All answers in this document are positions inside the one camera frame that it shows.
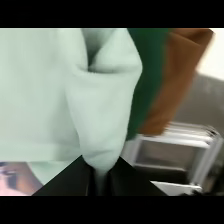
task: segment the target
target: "hanging clothes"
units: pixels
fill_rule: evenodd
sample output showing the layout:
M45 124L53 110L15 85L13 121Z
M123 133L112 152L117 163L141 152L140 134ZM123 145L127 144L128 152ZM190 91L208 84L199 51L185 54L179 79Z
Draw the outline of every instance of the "hanging clothes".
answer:
M165 42L170 28L128 28L143 64L143 72L135 88L127 140L135 137L147 117L162 84Z
M163 133L187 93L212 35L207 28L175 28L169 33L162 87L140 128L141 134Z
M125 28L0 29L0 158L42 184L83 155L117 161L141 60Z

